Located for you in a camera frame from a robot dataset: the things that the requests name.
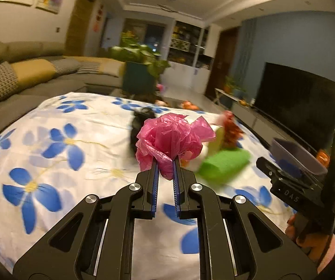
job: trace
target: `green sponge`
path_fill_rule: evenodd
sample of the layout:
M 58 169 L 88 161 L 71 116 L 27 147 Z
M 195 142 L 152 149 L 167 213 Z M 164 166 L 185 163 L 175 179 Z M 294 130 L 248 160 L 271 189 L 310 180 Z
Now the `green sponge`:
M 250 153 L 247 150 L 222 150 L 205 159 L 198 174 L 209 183 L 224 184 L 241 171 L 249 163 L 249 159 Z

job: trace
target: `yellow cushion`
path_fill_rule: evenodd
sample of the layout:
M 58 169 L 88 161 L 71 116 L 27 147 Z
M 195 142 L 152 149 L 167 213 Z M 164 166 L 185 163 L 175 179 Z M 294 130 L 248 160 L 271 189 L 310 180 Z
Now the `yellow cushion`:
M 98 74 L 108 74 L 110 76 L 122 77 L 125 68 L 125 62 L 117 61 L 108 58 L 96 58 L 96 57 L 65 57 L 73 58 L 80 62 L 93 62 L 100 63 L 100 69 Z
M 53 64 L 44 59 L 17 62 L 11 66 L 16 73 L 20 90 L 47 82 L 56 73 Z

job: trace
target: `television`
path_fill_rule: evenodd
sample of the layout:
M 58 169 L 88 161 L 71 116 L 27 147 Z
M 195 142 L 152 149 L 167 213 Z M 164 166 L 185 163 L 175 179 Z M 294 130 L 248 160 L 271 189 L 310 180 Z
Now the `television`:
M 302 146 L 318 151 L 328 145 L 335 129 L 335 82 L 266 63 L 253 107 Z

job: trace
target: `blue wall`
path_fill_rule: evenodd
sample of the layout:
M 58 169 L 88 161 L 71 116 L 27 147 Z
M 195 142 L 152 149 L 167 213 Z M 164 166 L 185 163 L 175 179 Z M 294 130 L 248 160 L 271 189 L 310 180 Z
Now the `blue wall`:
M 335 81 L 335 13 L 298 11 L 243 22 L 231 73 L 255 98 L 265 62 L 286 65 Z

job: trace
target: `white bedsheet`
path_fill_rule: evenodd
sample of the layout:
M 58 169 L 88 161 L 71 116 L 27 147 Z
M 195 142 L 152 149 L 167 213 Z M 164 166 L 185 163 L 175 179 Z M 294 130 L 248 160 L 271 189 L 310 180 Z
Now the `white bedsheet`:
M 156 115 L 174 112 L 188 121 L 217 115 L 159 108 L 96 94 L 69 93 L 43 102 L 0 136 L 0 261 L 14 263 L 88 194 L 115 194 L 135 181 L 139 166 L 129 149 L 132 109 L 152 107 Z M 268 177 L 256 168 L 269 152 L 245 127 L 240 146 L 250 164 L 216 190 L 246 195 L 280 229 L 292 210 L 271 195 Z M 156 218 L 136 220 L 132 278 L 199 279 L 197 223 L 178 220 L 171 181 L 160 176 Z

